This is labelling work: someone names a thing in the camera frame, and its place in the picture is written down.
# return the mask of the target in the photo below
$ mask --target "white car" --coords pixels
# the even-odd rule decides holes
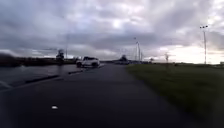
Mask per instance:
[[[82,60],[78,60],[76,62],[76,65],[78,68],[86,67],[86,66],[96,68],[100,65],[100,61],[97,58],[86,56]]]

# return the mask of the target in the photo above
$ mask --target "cloud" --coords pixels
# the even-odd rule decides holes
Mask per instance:
[[[162,47],[203,47],[199,26],[208,24],[208,45],[220,51],[222,5],[221,0],[0,0],[0,49],[54,56],[56,51],[46,49],[67,45],[70,56],[134,59],[138,41],[146,58],[156,57]]]

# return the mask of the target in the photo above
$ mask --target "sky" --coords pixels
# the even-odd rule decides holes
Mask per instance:
[[[171,62],[224,61],[224,0],[0,0],[0,52]]]

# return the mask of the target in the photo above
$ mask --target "tree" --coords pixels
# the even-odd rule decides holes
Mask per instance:
[[[62,49],[58,50],[58,55],[56,56],[57,62],[59,62],[60,65],[64,62],[64,51]]]
[[[168,69],[169,68],[169,54],[168,53],[165,54],[165,59],[166,59],[166,69]]]
[[[128,59],[127,59],[126,55],[122,55],[119,60],[120,61],[127,61]]]
[[[150,58],[150,63],[152,63],[154,61],[154,58]]]

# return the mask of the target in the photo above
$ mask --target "road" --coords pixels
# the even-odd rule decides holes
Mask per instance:
[[[64,66],[30,66],[30,67],[14,67],[14,68],[0,68],[0,90],[1,87],[8,84],[12,87],[17,87],[26,80],[32,80],[51,75],[65,74],[69,71],[77,71],[76,65]]]
[[[124,66],[33,83],[0,93],[1,128],[181,128],[190,117]]]

